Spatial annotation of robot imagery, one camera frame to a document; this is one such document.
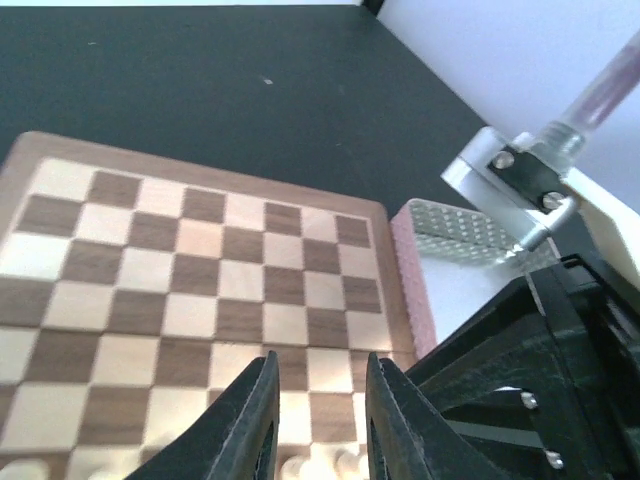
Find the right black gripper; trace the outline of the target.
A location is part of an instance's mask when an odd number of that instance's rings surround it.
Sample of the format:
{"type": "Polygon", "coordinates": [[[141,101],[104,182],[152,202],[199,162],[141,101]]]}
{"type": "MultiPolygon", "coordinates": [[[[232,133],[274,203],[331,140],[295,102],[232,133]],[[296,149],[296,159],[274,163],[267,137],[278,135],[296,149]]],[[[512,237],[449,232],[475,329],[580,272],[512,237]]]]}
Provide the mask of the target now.
{"type": "Polygon", "coordinates": [[[511,281],[408,377],[512,479],[639,475],[639,293],[602,259],[511,281]]]}

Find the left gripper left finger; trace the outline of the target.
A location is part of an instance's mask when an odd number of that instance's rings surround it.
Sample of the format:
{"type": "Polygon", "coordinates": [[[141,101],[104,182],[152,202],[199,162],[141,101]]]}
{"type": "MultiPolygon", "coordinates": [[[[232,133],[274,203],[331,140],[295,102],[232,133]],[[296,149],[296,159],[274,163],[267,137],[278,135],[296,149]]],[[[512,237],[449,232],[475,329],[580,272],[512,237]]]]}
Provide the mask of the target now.
{"type": "Polygon", "coordinates": [[[252,360],[176,440],[130,479],[273,479],[279,428],[279,365],[252,360]]]}

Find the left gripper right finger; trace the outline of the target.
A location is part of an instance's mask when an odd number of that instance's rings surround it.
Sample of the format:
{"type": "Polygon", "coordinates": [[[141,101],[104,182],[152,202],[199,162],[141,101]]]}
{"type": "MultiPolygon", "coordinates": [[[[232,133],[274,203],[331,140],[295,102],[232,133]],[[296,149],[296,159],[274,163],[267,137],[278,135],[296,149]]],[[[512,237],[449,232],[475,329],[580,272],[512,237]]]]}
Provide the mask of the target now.
{"type": "Polygon", "coordinates": [[[371,479],[507,479],[463,440],[388,358],[372,352],[366,371],[371,479]]]}

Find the thirteenth light chess piece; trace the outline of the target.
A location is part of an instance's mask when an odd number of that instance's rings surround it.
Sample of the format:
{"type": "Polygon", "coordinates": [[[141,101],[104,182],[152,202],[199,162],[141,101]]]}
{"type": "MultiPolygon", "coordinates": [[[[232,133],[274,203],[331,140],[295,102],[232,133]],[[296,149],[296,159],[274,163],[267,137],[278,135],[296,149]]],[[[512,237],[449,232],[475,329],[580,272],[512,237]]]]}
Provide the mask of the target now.
{"type": "Polygon", "coordinates": [[[325,456],[326,478],[331,480],[368,480],[369,464],[366,453],[354,453],[344,448],[325,456]]]}

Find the eleventh light chess piece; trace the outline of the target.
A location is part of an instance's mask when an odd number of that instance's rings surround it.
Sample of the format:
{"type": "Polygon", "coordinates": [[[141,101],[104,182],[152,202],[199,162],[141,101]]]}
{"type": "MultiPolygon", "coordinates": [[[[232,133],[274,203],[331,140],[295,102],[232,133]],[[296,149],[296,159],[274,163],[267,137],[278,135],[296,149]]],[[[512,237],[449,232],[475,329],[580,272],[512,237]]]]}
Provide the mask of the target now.
{"type": "Polygon", "coordinates": [[[311,459],[293,456],[286,459],[279,470],[280,480],[306,480],[311,473],[311,459]]]}

